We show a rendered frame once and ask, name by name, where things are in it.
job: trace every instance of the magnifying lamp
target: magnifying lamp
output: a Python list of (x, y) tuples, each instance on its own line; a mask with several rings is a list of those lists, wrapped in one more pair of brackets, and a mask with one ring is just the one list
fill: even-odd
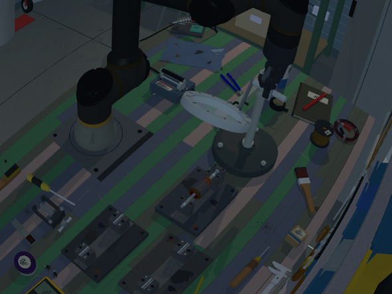
[[(252, 80), (251, 84), (259, 88), (251, 118), (230, 102), (207, 93), (187, 91), (181, 98), (181, 104), (188, 112), (221, 129), (213, 140), (214, 159), (230, 174), (243, 178), (262, 176), (275, 165), (278, 157), (276, 142), (257, 125), (265, 100), (271, 97), (282, 102), (287, 100), (275, 90), (265, 99), (262, 97), (264, 89), (259, 82)], [(243, 101), (248, 94), (249, 91), (245, 93)]]

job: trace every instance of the blue handle pliers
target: blue handle pliers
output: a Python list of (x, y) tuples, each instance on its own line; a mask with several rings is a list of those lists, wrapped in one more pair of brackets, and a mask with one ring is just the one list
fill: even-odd
[(240, 86), (237, 84), (235, 79), (233, 79), (231, 74), (227, 73), (227, 76), (232, 80), (232, 82), (234, 83), (234, 85), (236, 86), (237, 89), (225, 78), (225, 76), (223, 76), (223, 74), (221, 74), (221, 77), (223, 78), (223, 80), (226, 82), (226, 84), (228, 84), (236, 92), (237, 96), (239, 97), (242, 94), (244, 94), (244, 92), (241, 91)]

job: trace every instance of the multimeter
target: multimeter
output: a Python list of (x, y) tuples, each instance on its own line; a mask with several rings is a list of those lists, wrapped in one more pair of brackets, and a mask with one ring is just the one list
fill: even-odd
[(65, 294), (58, 288), (51, 279), (44, 277), (33, 288), (26, 292), (26, 294)]

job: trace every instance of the brick wall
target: brick wall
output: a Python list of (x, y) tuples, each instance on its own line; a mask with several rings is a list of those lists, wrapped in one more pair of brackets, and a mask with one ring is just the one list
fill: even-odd
[[(351, 7), (351, 3), (353, 0), (345, 0), (344, 7), (343, 7), (343, 12), (340, 17), (339, 21), (339, 26), (338, 26), (338, 31), (336, 32), (335, 40), (332, 45), (332, 51), (331, 51), (331, 56), (337, 58), (337, 55), (339, 54), (340, 47), (343, 42), (343, 36), (345, 33), (345, 29), (347, 28), (348, 24), (348, 13)], [(313, 32), (314, 29), (314, 23), (316, 22), (316, 16), (312, 14), (313, 11), (313, 5), (320, 6), (320, 1), (319, 0), (309, 0), (309, 8), (308, 8), (308, 14), (306, 15), (305, 19), (305, 24), (304, 28)], [(321, 38), (328, 40), (328, 35), (330, 33), (331, 25), (332, 25), (332, 20), (335, 15), (335, 9), (336, 5), (338, 4), (337, 0), (331, 0), (330, 4), (328, 6), (328, 12), (330, 13), (330, 18), (328, 21), (324, 21), (324, 26), (322, 29), (322, 34)]]

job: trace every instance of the red mat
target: red mat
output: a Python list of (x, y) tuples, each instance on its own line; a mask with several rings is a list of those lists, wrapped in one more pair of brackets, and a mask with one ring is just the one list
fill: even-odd
[(33, 21), (35, 21), (35, 19), (28, 16), (27, 14), (18, 17), (15, 19), (15, 32), (27, 26), (29, 23), (32, 23)]

